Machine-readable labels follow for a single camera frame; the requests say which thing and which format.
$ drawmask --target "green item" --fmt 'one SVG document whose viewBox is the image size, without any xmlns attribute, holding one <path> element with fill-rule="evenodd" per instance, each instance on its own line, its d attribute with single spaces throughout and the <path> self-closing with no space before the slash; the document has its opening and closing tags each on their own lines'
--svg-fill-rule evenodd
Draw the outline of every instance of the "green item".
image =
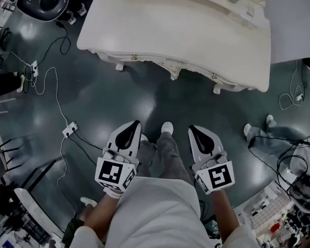
<svg viewBox="0 0 310 248">
<path fill-rule="evenodd" d="M 76 230 L 82 226 L 84 226 L 84 222 L 79 219 L 72 219 L 69 222 L 66 232 L 62 238 L 62 243 L 66 246 L 66 248 L 69 248 L 71 245 Z"/>
</svg>

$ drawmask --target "white sneaker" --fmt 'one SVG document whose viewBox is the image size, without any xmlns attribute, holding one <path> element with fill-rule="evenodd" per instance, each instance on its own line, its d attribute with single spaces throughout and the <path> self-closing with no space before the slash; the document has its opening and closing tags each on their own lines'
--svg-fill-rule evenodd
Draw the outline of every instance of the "white sneaker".
<svg viewBox="0 0 310 248">
<path fill-rule="evenodd" d="M 149 141 L 148 140 L 148 138 L 146 137 L 146 135 L 144 135 L 144 134 L 141 134 L 141 137 L 140 137 L 140 141 L 142 142 L 142 141 Z"/>
<path fill-rule="evenodd" d="M 274 120 L 273 116 L 272 115 L 268 115 L 267 116 L 267 119 L 266 119 L 266 123 L 267 125 L 270 123 L 270 121 Z"/>
<path fill-rule="evenodd" d="M 82 9 L 77 11 L 77 13 L 82 17 L 83 15 L 85 15 L 87 13 L 87 10 L 85 8 L 85 5 L 83 3 L 82 4 Z"/>
<path fill-rule="evenodd" d="M 77 19 L 73 16 L 73 12 L 70 10 L 67 10 L 67 13 L 71 15 L 71 18 L 68 20 L 70 25 L 73 25 L 76 23 Z"/>
<path fill-rule="evenodd" d="M 21 86 L 20 86 L 19 89 L 16 90 L 17 93 L 22 92 L 22 91 L 23 91 L 23 87 L 24 87 L 25 76 L 24 76 L 24 75 L 21 75 L 20 78 L 21 78 Z"/>
<path fill-rule="evenodd" d="M 247 137 L 248 133 L 250 132 L 250 129 L 252 128 L 252 125 L 250 125 L 249 123 L 246 124 L 243 128 L 243 133 L 244 135 Z"/>
<path fill-rule="evenodd" d="M 95 200 L 89 199 L 84 196 L 81 197 L 81 202 L 83 202 L 85 206 L 87 206 L 88 204 L 91 204 L 94 208 L 98 204 Z"/>
<path fill-rule="evenodd" d="M 174 126 L 172 125 L 171 122 L 167 121 L 166 123 L 164 123 L 162 125 L 162 129 L 161 129 L 161 133 L 163 132 L 168 132 L 170 133 L 171 135 L 173 134 L 174 132 Z"/>
</svg>

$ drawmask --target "red object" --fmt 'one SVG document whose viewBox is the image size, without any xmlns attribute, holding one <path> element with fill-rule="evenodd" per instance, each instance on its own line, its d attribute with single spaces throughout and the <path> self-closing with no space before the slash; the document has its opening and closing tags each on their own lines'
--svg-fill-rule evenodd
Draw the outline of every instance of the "red object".
<svg viewBox="0 0 310 248">
<path fill-rule="evenodd" d="M 280 224 L 279 224 L 279 223 L 276 223 L 276 224 L 274 224 L 274 225 L 271 227 L 270 232 L 273 234 L 273 233 L 275 233 L 279 228 L 280 228 Z"/>
</svg>

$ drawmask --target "power strip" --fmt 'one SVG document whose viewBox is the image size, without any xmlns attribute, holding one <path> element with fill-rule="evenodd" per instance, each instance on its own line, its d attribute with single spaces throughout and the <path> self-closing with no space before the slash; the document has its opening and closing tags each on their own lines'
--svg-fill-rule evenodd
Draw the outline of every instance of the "power strip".
<svg viewBox="0 0 310 248">
<path fill-rule="evenodd" d="M 35 60 L 33 64 L 31 64 L 32 74 L 34 77 L 37 77 L 39 75 L 38 70 L 38 62 Z"/>
<path fill-rule="evenodd" d="M 63 135 L 65 138 L 68 138 L 71 136 L 76 130 L 78 129 L 78 125 L 76 122 L 72 122 L 70 125 L 68 125 L 64 130 L 63 130 Z"/>
</svg>

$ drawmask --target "white cable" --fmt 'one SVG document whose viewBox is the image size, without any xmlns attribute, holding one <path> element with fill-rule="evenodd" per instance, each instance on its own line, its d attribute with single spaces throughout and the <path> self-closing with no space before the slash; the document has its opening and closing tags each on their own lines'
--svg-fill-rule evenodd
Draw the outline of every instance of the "white cable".
<svg viewBox="0 0 310 248">
<path fill-rule="evenodd" d="M 52 70 L 52 69 L 54 69 L 55 75 L 56 75 L 56 101 L 57 101 L 58 107 L 59 107 L 59 109 L 60 109 L 61 115 L 62 115 L 63 118 L 65 119 L 66 125 L 68 126 L 68 125 L 69 125 L 69 124 L 68 124 L 68 120 L 67 120 L 67 118 L 65 117 L 65 115 L 64 115 L 63 112 L 62 112 L 61 104 L 60 104 L 60 102 L 59 102 L 59 100 L 58 100 L 58 77 L 57 77 L 56 68 L 55 68 L 55 67 L 51 67 L 50 69 L 47 70 L 47 72 L 46 72 L 46 74 L 45 74 L 45 78 L 44 78 L 44 80 L 43 80 L 43 91 L 42 91 L 42 92 L 39 93 L 38 90 L 37 90 L 37 86 L 36 86 L 37 77 L 36 77 L 36 80 L 34 81 L 34 84 L 32 85 L 32 83 L 31 83 L 31 86 L 34 87 L 34 89 L 36 90 L 36 93 L 37 93 L 38 95 L 41 96 L 41 95 L 45 92 L 45 89 L 46 89 L 46 78 L 47 78 L 47 74 L 48 74 L 48 72 L 49 72 L 50 70 Z"/>
<path fill-rule="evenodd" d="M 298 70 L 298 61 L 296 60 L 296 61 L 295 61 L 295 71 L 294 71 L 294 73 L 291 75 L 291 78 L 290 78 L 290 83 L 289 83 L 289 94 L 285 93 L 285 94 L 281 94 L 281 95 L 279 96 L 279 106 L 280 106 L 281 110 L 286 110 L 286 109 L 290 108 L 290 107 L 293 106 L 293 105 L 300 106 L 300 105 L 302 105 L 302 103 L 303 103 L 303 98 L 301 99 L 301 101 L 300 101 L 299 103 L 295 103 L 295 101 L 297 101 L 297 95 L 296 95 L 297 90 L 298 90 L 298 89 L 300 90 L 300 95 L 303 94 L 302 88 L 301 88 L 299 85 L 295 87 L 294 95 L 293 95 L 293 93 L 291 92 L 291 83 L 292 83 L 292 81 L 293 81 L 294 75 L 295 75 L 295 73 L 297 72 L 297 70 Z M 281 106 L 281 97 L 283 97 L 283 96 L 288 96 L 288 98 L 289 98 L 290 101 L 291 101 L 291 104 L 290 104 L 289 106 L 285 107 L 285 108 L 283 108 L 283 107 Z"/>
<path fill-rule="evenodd" d="M 59 191 L 61 192 L 62 196 L 66 199 L 66 201 L 67 201 L 67 202 L 70 204 L 70 206 L 72 207 L 73 212 L 74 212 L 74 215 L 76 215 L 76 211 L 75 211 L 73 205 L 69 202 L 69 200 L 68 200 L 67 197 L 63 194 L 61 188 L 60 188 L 59 185 L 58 185 L 58 182 L 61 180 L 61 178 L 64 178 L 64 177 L 66 176 L 67 170 L 68 170 L 68 165 L 67 165 L 66 160 L 64 159 L 63 154 L 62 154 L 62 146 L 63 146 L 63 142 L 64 142 L 65 139 L 66 139 L 66 138 L 64 137 L 63 140 L 62 140 L 62 142 L 61 142 L 60 154 L 61 154 L 62 160 L 63 160 L 64 165 L 65 165 L 66 168 L 65 168 L 64 174 L 57 180 L 56 186 L 57 186 L 57 188 L 59 189 Z"/>
<path fill-rule="evenodd" d="M 19 59 L 22 63 L 24 63 L 26 66 L 29 66 L 29 67 L 31 67 L 31 64 L 27 64 L 25 61 L 23 61 L 19 56 L 17 56 L 14 52 L 10 52 L 10 53 L 12 53 L 13 55 L 15 55 L 16 56 L 16 58 L 17 59 Z"/>
<path fill-rule="evenodd" d="M 46 89 L 46 78 L 47 78 L 48 72 L 49 72 L 50 70 L 54 69 L 55 75 L 56 75 L 56 101 L 57 101 L 58 107 L 59 107 L 59 109 L 60 109 L 61 115 L 62 115 L 63 118 L 65 119 L 66 125 L 68 126 L 68 120 L 67 120 L 67 118 L 65 117 L 65 115 L 63 114 L 63 111 L 62 111 L 62 108 L 61 108 L 61 104 L 60 104 L 60 102 L 59 102 L 59 100 L 58 100 L 58 77 L 57 77 L 56 68 L 55 68 L 55 67 L 51 67 L 50 69 L 47 70 L 47 72 L 46 72 L 46 74 L 45 74 L 45 78 L 44 78 L 44 80 L 43 80 L 43 91 L 42 91 L 41 93 L 39 93 L 38 90 L 37 90 L 37 87 L 36 87 L 36 83 L 37 83 L 37 78 L 38 78 L 38 77 L 35 77 L 35 79 L 34 79 L 33 74 L 31 75 L 31 80 L 27 79 L 27 77 L 26 77 L 25 68 L 26 68 L 27 66 L 29 66 L 29 67 L 32 67 L 32 66 L 31 66 L 30 64 L 27 64 L 25 61 L 23 61 L 23 60 L 22 60 L 19 56 L 17 56 L 14 52 L 10 52 L 10 53 L 12 53 L 13 55 L 15 55 L 15 56 L 17 57 L 17 59 L 19 59 L 21 62 L 23 62 L 23 63 L 25 64 L 25 66 L 24 66 L 24 71 L 23 71 L 24 76 L 25 76 L 25 79 L 26 79 L 27 81 L 30 82 L 31 87 L 33 87 L 33 88 L 36 90 L 36 93 L 37 93 L 38 95 L 40 95 L 40 96 L 45 92 L 45 89 Z M 69 203 L 69 205 L 72 207 L 73 212 L 74 212 L 74 215 L 76 215 L 76 211 L 75 211 L 73 205 L 69 202 L 69 200 L 67 199 L 67 197 L 65 196 L 65 194 L 63 194 L 61 188 L 60 188 L 59 185 L 58 185 L 59 181 L 60 181 L 62 178 L 64 178 L 65 175 L 67 174 L 67 169 L 68 169 L 68 165 L 67 165 L 66 160 L 64 159 L 63 154 L 62 154 L 62 147 L 63 147 L 63 142 L 64 142 L 65 139 L 66 139 L 66 138 L 64 137 L 63 140 L 62 140 L 62 142 L 61 142 L 61 147 L 60 147 L 60 154 L 61 154 L 62 160 L 63 160 L 63 162 L 64 162 L 64 164 L 65 164 L 65 171 L 64 171 L 64 174 L 63 174 L 61 177 L 59 177 L 59 178 L 57 179 L 56 186 L 57 186 L 57 188 L 59 189 L 59 191 L 61 192 L 62 196 L 66 199 L 66 201 L 67 201 L 67 202 Z"/>
</svg>

